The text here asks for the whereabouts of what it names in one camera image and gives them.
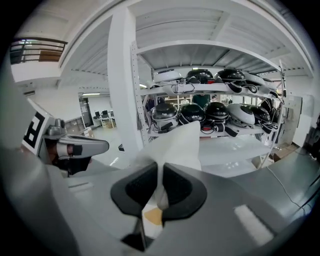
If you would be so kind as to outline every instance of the floor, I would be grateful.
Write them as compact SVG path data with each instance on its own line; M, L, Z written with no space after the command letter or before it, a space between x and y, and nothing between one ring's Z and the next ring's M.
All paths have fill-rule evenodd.
M109 143L109 150L103 154L95 155L92 158L106 166L125 169L129 166L124 152L119 151L118 147L122 143L117 127L109 129L102 126L92 130L96 139L105 140Z

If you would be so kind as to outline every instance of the ceiling light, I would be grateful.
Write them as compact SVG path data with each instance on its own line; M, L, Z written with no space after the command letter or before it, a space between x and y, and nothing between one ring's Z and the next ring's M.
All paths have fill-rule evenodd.
M82 96L93 96L93 95L100 95L99 93L83 93Z

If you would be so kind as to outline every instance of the cardboard box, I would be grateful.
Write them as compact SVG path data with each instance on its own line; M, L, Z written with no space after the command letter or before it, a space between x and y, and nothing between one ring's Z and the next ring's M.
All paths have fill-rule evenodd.
M90 127L86 128L83 133L81 134L83 136L89 137L89 138L94 138L94 133Z
M299 147L291 144L291 145L282 145L280 146L280 150L277 150L276 152L274 152L273 155L273 159L275 162L285 158L287 155L289 155L290 153L292 153L293 151L296 151Z

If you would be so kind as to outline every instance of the balcony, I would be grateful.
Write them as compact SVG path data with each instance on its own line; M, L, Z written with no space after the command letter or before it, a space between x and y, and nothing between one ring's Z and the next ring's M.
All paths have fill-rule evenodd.
M42 37L15 38L10 46L10 62L58 62L67 44L65 41Z

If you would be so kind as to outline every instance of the white pillar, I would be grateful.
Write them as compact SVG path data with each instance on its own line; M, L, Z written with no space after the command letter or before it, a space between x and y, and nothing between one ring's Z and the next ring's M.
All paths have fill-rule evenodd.
M107 74L112 109L126 157L133 160L143 148L137 129L137 106L131 65L131 44L136 40L136 17L123 8L112 16L108 49Z

